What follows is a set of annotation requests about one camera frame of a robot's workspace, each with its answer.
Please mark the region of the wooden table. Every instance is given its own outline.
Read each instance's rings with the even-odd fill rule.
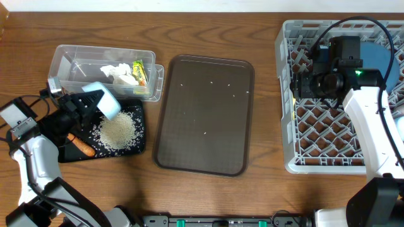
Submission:
[[[343,19],[330,13],[11,13],[0,42],[0,105],[44,88],[58,45],[152,50],[167,71],[178,54],[249,61],[255,68],[249,164],[227,178],[164,170],[152,160],[161,102],[145,103],[143,154],[60,164],[64,179],[101,210],[121,204],[143,215],[269,216],[279,209],[310,214],[344,206],[365,184],[364,176],[293,175],[283,166],[279,80],[274,41],[289,19]],[[403,14],[377,14],[400,20]],[[44,114],[45,106],[35,110]],[[18,165],[0,145],[1,224],[17,208]],[[61,218],[54,220],[60,224]]]

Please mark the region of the white plastic basket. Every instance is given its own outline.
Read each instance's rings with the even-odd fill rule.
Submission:
[[[355,129],[342,107],[330,111],[316,99],[294,103],[289,89],[293,73],[309,72],[312,60],[305,50],[325,29],[338,20],[288,20],[275,40],[276,73],[282,94],[282,141],[285,168],[290,173],[365,174],[360,144]],[[394,41],[400,63],[400,81],[389,96],[391,108],[404,103],[404,21],[380,21]],[[347,21],[331,29],[321,40],[332,37],[360,36],[390,49],[384,32],[371,21]]]

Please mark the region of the green light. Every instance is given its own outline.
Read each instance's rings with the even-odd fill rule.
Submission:
[[[363,71],[359,71],[359,70],[356,70],[356,71],[355,71],[355,74],[356,74],[357,76],[360,76],[362,73],[363,73]]]

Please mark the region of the white backdrop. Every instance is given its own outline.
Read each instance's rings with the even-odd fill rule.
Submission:
[[[0,0],[9,11],[404,13],[404,0]]]

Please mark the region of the plastic bin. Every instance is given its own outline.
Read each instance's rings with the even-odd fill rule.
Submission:
[[[155,59],[154,52],[148,50],[60,45],[55,51],[48,77],[57,76],[67,93],[83,92],[82,86],[99,81],[117,98],[136,97],[145,101],[157,101],[160,99],[157,90],[159,83],[162,86],[162,77],[156,70]],[[138,60],[143,61],[148,78],[146,86],[112,84],[112,78],[108,78],[100,70],[102,66],[118,66],[120,63],[132,67],[133,61]]]
[[[289,89],[293,73],[311,69],[312,60],[305,56],[305,50],[337,21],[288,20],[275,40],[276,73],[282,94],[283,158],[290,173],[365,174],[355,129],[342,106],[330,111],[317,99],[294,103]],[[400,64],[400,81],[389,95],[390,107],[394,108],[404,103],[404,21],[380,22],[393,37],[395,56]],[[331,37],[340,35],[359,36],[363,42],[390,49],[382,29],[370,21],[347,21],[331,29],[321,43],[327,45]]]

